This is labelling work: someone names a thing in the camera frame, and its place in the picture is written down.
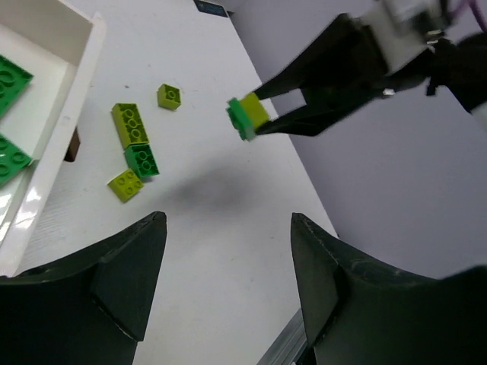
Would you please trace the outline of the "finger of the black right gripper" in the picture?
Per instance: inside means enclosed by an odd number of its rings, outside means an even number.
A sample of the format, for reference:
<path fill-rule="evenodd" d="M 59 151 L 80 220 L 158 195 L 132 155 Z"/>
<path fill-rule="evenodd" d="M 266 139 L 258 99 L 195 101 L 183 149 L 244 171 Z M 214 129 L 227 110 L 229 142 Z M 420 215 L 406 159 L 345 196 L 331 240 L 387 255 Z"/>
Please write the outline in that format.
<path fill-rule="evenodd" d="M 380 80 L 380 50 L 371 27 L 339 14 L 289 65 L 255 89 L 261 99 L 295 89 L 370 87 Z"/>
<path fill-rule="evenodd" d="M 309 87 L 301 92 L 305 99 L 304 106 L 263 123 L 256 129 L 256 135 L 282 133 L 317 136 L 371 101 L 383 96 L 381 89 L 367 87 L 350 90 Z"/>

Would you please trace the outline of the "yellow-green small lego brick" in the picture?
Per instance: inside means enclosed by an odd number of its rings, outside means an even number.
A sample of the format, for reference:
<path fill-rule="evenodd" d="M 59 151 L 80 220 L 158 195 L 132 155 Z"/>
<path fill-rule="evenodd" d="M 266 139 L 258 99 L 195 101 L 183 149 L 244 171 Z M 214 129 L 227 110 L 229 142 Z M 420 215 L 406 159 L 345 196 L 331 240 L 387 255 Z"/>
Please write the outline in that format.
<path fill-rule="evenodd" d="M 130 168 L 110 180 L 107 185 L 122 203 L 129 201 L 144 187 L 144 183 Z"/>

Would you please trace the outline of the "white three-drawer cabinet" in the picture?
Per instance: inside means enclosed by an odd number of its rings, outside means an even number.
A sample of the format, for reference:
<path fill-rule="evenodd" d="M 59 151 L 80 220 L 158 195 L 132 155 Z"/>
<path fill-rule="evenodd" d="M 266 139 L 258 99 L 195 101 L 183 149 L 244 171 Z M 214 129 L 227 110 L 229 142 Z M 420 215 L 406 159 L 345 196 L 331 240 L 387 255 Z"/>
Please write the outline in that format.
<path fill-rule="evenodd" d="M 32 74 L 1 118 L 1 133 L 31 157 L 1 188 L 1 274 L 17 271 L 78 124 L 107 26 L 65 1 L 3 1 L 1 54 Z"/>

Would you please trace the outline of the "green lego brick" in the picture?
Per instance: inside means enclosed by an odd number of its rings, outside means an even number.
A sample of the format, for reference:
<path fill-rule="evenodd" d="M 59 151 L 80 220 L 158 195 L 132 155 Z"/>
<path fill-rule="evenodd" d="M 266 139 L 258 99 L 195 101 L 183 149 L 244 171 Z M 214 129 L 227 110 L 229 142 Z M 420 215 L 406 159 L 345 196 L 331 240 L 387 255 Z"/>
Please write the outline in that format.
<path fill-rule="evenodd" d="M 1 56 L 1 117 L 3 117 L 17 102 L 18 98 L 27 89 L 32 79 L 33 75 L 30 72 L 13 63 L 6 57 Z"/>
<path fill-rule="evenodd" d="M 5 135 L 0 137 L 0 186 L 3 187 L 33 163 L 33 158 Z"/>

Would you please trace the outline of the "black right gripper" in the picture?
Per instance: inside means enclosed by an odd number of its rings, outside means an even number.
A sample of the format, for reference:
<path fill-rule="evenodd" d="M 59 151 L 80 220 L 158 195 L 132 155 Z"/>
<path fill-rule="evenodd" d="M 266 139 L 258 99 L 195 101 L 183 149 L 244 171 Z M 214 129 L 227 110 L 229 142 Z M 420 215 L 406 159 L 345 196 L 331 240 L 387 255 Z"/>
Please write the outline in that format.
<path fill-rule="evenodd" d="M 446 87 L 470 114 L 486 107 L 486 34 L 475 33 L 452 43 L 440 38 L 417 58 L 396 73 L 389 74 L 380 52 L 380 80 L 367 88 L 412 89 L 427 81 L 426 94 L 433 97 L 439 87 Z"/>

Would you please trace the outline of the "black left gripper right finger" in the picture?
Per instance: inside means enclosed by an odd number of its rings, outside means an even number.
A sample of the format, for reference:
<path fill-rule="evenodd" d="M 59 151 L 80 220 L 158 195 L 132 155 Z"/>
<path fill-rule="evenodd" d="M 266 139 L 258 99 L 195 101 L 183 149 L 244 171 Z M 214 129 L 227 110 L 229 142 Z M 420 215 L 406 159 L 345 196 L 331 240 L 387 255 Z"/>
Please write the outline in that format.
<path fill-rule="evenodd" d="M 433 279 L 388 265 L 301 213 L 291 253 L 319 364 L 484 364 L 486 268 Z"/>

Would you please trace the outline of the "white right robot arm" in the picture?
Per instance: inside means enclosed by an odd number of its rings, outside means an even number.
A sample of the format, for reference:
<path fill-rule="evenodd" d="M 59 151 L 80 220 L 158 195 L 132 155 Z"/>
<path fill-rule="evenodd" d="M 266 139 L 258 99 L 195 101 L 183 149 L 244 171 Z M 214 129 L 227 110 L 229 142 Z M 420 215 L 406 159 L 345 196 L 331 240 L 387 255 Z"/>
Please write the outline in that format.
<path fill-rule="evenodd" d="M 255 128 L 256 135 L 316 136 L 370 102 L 426 83 L 425 94 L 446 87 L 462 108 L 486 125 L 486 34 L 459 42 L 442 36 L 394 71 L 379 38 L 360 18 L 339 14 L 289 65 L 257 89 L 268 99 L 299 90 L 305 104 Z"/>

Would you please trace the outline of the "yellow on green lego plate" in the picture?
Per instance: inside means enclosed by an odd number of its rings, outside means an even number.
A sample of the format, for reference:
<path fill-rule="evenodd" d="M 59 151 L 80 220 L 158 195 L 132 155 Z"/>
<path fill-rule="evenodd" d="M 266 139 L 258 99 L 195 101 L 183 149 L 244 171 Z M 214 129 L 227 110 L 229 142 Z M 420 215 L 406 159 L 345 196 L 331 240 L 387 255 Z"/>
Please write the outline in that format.
<path fill-rule="evenodd" d="M 250 93 L 241 100 L 230 99 L 226 111 L 232 126 L 243 141 L 253 140 L 256 130 L 270 121 L 269 114 L 255 93 Z"/>

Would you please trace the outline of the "yellow-green and green lego stack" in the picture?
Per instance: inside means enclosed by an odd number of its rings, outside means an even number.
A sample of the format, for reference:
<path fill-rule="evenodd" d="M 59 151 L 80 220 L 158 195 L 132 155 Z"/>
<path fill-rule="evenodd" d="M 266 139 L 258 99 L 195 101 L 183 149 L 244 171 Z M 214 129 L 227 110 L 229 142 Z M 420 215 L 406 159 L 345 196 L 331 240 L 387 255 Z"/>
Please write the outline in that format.
<path fill-rule="evenodd" d="M 116 103 L 111 110 L 111 115 L 128 166 L 141 179 L 158 175 L 158 165 L 137 105 Z"/>

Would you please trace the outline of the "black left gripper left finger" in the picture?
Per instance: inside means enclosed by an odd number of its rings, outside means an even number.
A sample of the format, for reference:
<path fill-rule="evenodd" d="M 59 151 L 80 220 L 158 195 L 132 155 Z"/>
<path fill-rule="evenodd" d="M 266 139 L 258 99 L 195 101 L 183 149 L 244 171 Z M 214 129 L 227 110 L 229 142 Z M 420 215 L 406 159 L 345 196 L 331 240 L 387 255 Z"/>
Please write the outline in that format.
<path fill-rule="evenodd" d="M 155 211 L 119 233 L 1 278 L 3 364 L 131 364 L 167 240 Z"/>

